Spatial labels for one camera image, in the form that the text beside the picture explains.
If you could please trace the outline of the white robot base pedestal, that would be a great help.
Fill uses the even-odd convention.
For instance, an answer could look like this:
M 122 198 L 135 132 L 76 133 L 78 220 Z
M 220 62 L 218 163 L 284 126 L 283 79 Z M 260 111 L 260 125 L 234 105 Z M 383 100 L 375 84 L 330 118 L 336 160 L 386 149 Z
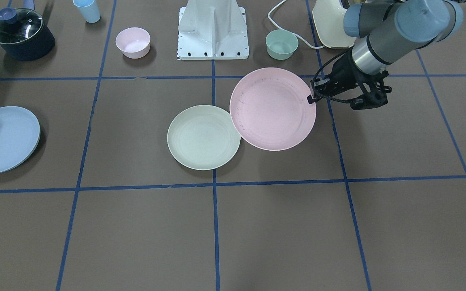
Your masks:
M 246 10 L 236 0 L 189 0 L 178 15 L 179 60 L 249 57 Z

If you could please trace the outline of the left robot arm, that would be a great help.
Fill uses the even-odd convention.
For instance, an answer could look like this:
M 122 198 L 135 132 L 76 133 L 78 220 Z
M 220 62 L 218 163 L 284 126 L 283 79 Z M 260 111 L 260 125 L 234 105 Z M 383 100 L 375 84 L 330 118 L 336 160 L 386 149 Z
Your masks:
M 417 49 L 447 39 L 458 31 L 464 12 L 451 0 L 375 1 L 348 8 L 343 29 L 354 44 L 330 60 L 325 77 L 320 67 L 310 82 L 309 104 L 321 99 L 347 103 L 353 110 L 388 103 L 387 68 Z

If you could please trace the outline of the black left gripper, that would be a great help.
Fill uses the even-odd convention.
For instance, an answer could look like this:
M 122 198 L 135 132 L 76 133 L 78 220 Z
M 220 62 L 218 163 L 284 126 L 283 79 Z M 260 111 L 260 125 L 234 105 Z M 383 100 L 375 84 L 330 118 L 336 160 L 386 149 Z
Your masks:
M 319 73 L 333 61 L 335 63 L 333 64 L 331 73 L 321 80 L 318 79 Z M 342 101 L 334 97 L 342 92 L 358 87 L 355 81 L 355 73 L 357 71 L 364 73 L 356 65 L 352 51 L 344 51 L 327 61 L 320 67 L 310 82 L 312 93 L 307 96 L 308 104 L 314 104 L 323 98 L 331 101 Z

